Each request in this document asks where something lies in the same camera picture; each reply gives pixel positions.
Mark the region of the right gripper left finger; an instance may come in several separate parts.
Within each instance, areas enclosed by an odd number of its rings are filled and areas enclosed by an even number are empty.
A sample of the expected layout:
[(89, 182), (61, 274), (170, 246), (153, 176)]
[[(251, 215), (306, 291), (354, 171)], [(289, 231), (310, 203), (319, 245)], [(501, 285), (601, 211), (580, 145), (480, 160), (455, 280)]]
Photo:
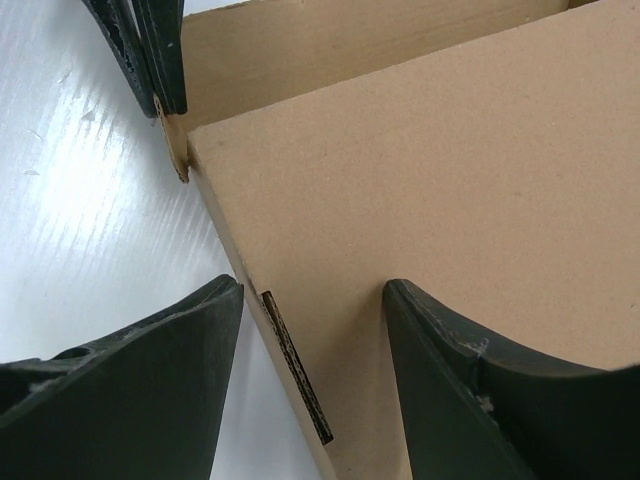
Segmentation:
[(206, 479), (243, 311), (229, 275), (102, 338), (1, 367), (5, 479)]

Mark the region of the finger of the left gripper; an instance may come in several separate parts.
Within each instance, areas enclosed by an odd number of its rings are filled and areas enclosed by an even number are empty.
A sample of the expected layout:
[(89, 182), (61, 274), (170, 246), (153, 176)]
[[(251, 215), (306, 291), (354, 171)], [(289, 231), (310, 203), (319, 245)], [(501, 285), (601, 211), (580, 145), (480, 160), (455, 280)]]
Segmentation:
[(187, 96), (181, 46), (182, 0), (133, 0), (134, 95), (144, 114), (185, 114)]
[(122, 0), (83, 0), (109, 45), (138, 105), (156, 118), (154, 89), (132, 9)]

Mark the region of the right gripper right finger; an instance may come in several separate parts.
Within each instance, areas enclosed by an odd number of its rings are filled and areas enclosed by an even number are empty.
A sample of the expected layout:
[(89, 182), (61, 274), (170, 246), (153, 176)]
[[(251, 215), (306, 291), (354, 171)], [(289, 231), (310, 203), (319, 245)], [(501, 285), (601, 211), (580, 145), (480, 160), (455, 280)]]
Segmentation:
[(638, 477), (637, 366), (533, 350), (405, 279), (382, 306), (414, 478)]

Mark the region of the large cardboard box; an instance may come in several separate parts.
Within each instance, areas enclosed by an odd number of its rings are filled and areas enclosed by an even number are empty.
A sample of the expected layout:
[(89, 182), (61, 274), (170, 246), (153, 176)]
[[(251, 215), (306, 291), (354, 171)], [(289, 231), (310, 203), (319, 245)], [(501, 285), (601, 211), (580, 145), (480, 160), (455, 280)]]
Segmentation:
[(163, 117), (324, 479), (416, 479), (387, 282), (639, 369), (635, 1), (246, 1)]

